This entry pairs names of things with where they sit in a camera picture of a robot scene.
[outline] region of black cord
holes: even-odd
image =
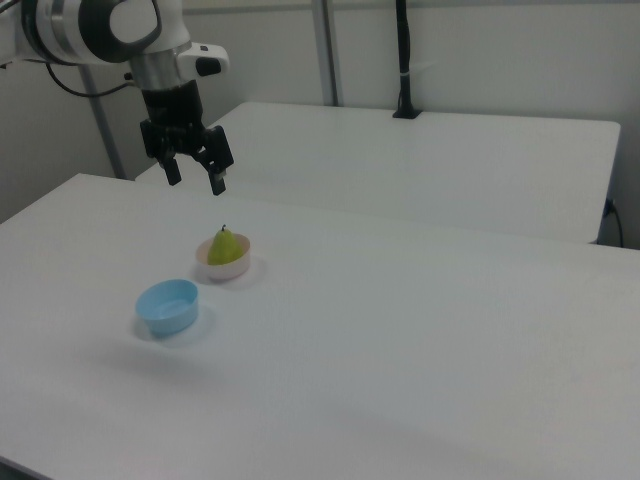
[[[622,235],[622,222],[620,221],[620,214],[615,204],[611,205],[611,213],[616,216],[616,222],[618,223],[618,235],[620,237],[620,248],[624,248],[624,236]]]
[[[60,88],[62,88],[65,92],[70,93],[71,95],[75,95],[76,97],[99,98],[99,97],[104,97],[106,95],[111,95],[112,93],[119,92],[120,90],[122,90],[124,88],[127,88],[127,87],[133,87],[133,84],[131,84],[131,83],[123,83],[122,85],[119,85],[119,86],[117,86],[115,88],[112,88],[110,90],[107,90],[107,91],[104,91],[104,92],[100,92],[100,93],[76,92],[75,90],[71,90],[64,83],[62,83],[58,77],[56,77],[56,74],[53,73],[53,69],[51,68],[51,64],[50,63],[47,63],[46,66],[47,66],[47,71],[49,72],[49,75],[51,76],[53,81],[56,82],[56,85],[58,85]]]
[[[624,248],[624,235],[622,234],[622,220],[620,220],[620,214],[616,208],[616,201],[613,198],[607,198],[604,202],[604,211],[602,212],[602,218],[607,218],[610,214],[616,216],[616,223],[618,224],[618,238],[620,239],[620,248]]]
[[[20,3],[20,0],[9,0],[5,5],[0,6],[0,13],[4,13],[14,5]]]

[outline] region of table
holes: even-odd
[[[228,283],[194,270],[223,222]],[[0,456],[54,480],[627,480],[634,251],[77,176],[0,226]],[[135,300],[198,281],[153,339]]]
[[[611,122],[246,103],[223,117],[227,194],[577,243],[597,239]],[[210,192],[179,157],[178,188]],[[154,166],[137,181],[167,185]]]

